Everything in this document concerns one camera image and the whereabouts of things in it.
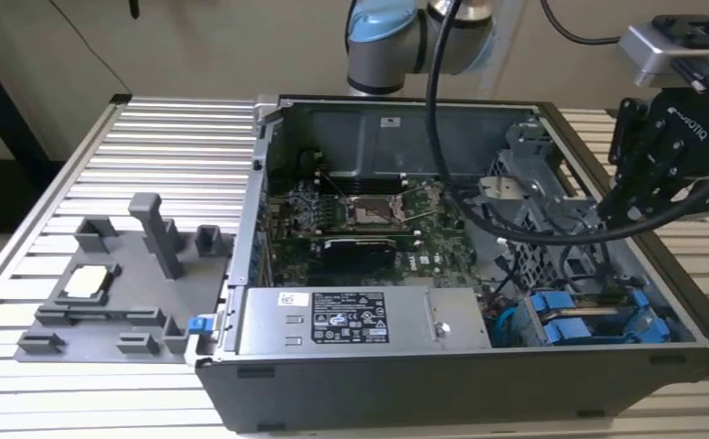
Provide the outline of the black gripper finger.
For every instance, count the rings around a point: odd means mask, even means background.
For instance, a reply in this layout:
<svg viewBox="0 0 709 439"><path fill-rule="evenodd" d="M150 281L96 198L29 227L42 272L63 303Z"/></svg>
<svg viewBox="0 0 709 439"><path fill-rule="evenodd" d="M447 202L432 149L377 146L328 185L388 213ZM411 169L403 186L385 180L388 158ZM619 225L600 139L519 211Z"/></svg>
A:
<svg viewBox="0 0 709 439"><path fill-rule="evenodd" d="M616 166L611 189L598 205L599 217L608 228L658 228L662 217L648 213L646 205L667 169L665 154L659 149L620 152L610 157Z"/></svg>
<svg viewBox="0 0 709 439"><path fill-rule="evenodd" d="M667 211L681 207L682 214L665 221L666 224L677 220L701 220L709 217L709 193L694 202L689 199L707 186L709 175L703 177L667 177L652 186L644 196L631 198L631 220L643 222L667 216Z"/></svg>

